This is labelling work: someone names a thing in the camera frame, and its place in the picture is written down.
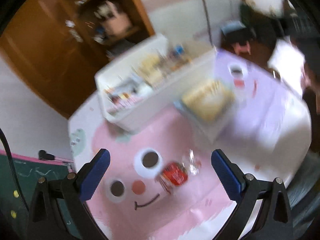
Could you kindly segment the sliding wardrobe floral doors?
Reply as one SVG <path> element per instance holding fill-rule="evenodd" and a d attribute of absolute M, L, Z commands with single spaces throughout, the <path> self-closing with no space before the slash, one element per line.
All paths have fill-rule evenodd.
<path fill-rule="evenodd" d="M 141 0 L 152 27 L 172 42 L 199 40 L 219 46 L 221 25 L 240 18 L 242 0 Z"/>

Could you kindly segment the clear bag beige bread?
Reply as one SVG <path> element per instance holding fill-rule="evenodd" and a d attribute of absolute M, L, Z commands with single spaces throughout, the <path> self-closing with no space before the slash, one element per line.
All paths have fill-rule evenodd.
<path fill-rule="evenodd" d="M 213 143 L 236 113 L 239 100 L 221 80 L 206 80 L 187 91 L 175 106 Z"/>

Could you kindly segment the blue snack packet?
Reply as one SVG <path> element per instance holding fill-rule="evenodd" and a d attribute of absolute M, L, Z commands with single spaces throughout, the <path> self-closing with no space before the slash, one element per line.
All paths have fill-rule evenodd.
<path fill-rule="evenodd" d="M 184 54 L 184 48 L 181 44 L 174 46 L 174 48 L 173 48 L 173 55 L 174 56 L 181 56 L 183 54 Z"/>

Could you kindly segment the green chalkboard pink frame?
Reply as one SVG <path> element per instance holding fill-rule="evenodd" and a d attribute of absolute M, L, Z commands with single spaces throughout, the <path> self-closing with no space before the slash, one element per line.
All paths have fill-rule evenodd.
<path fill-rule="evenodd" d="M 37 181 L 63 179 L 69 165 L 13 154 L 13 162 L 23 196 L 30 206 Z M 6 153 L 1 150 L 1 212 L 21 239 L 27 238 L 28 212 L 17 192 Z"/>

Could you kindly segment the blue white plush toy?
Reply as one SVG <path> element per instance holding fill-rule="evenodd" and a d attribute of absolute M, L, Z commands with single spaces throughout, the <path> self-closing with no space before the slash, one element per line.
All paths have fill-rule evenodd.
<path fill-rule="evenodd" d="M 252 31 L 245 26 L 241 21 L 227 21 L 220 27 L 224 37 L 233 37 L 243 35 L 244 37 L 252 37 Z"/>

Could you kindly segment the wooden corner shelf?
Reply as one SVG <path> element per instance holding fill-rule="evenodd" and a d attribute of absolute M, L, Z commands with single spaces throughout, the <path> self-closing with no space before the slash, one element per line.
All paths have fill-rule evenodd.
<path fill-rule="evenodd" d="M 75 0 L 76 19 L 106 59 L 120 42 L 137 44 L 155 31 L 141 0 Z"/>

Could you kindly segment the brown wooden door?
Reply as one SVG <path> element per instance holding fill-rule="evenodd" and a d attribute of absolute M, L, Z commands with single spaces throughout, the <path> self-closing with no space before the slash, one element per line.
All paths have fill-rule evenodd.
<path fill-rule="evenodd" d="M 1 35 L 1 54 L 45 103 L 69 118 L 95 91 L 107 63 L 66 0 L 26 0 Z"/>

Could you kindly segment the pink storage caddy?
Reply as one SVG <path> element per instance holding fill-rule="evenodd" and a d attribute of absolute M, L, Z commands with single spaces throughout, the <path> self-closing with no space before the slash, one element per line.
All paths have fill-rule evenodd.
<path fill-rule="evenodd" d="M 116 3 L 105 1 L 99 7 L 98 14 L 108 36 L 118 36 L 132 28 L 128 15 Z"/>

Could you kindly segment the white plastic storage bin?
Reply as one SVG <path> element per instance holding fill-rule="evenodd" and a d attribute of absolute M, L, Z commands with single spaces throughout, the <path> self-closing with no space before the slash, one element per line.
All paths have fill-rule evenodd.
<path fill-rule="evenodd" d="M 103 117 L 125 131 L 139 130 L 187 90 L 210 77 L 216 48 L 202 41 L 178 44 L 153 35 L 111 61 L 95 75 Z"/>

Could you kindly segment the pink plastic stool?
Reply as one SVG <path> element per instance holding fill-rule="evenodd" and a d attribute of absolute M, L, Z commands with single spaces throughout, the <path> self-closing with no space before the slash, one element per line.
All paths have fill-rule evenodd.
<path fill-rule="evenodd" d="M 239 42 L 233 43 L 231 44 L 231 46 L 233 47 L 236 55 L 240 55 L 241 53 L 246 53 L 251 55 L 251 46 L 249 44 L 249 41 L 242 42 L 242 43 L 239 43 Z"/>

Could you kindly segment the pink cartoon tablecloth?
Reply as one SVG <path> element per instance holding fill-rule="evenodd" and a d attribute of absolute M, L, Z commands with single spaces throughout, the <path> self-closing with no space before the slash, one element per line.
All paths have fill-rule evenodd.
<path fill-rule="evenodd" d="M 244 173 L 288 185 L 311 142 L 306 103 L 258 66 L 218 52 L 213 78 L 240 100 L 219 134 L 180 102 L 126 133 L 92 94 L 69 120 L 75 168 L 102 148 L 111 163 L 88 208 L 109 239 L 212 239 L 235 208 L 211 165 L 221 149 Z"/>

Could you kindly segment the orange red snack packet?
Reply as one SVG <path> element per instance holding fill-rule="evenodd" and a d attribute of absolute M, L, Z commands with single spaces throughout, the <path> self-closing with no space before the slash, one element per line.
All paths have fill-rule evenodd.
<path fill-rule="evenodd" d="M 160 183 L 167 194 L 172 194 L 176 188 L 198 175 L 201 166 L 201 161 L 195 157 L 193 150 L 190 149 L 181 161 L 172 161 L 165 165 L 157 175 L 156 181 Z"/>

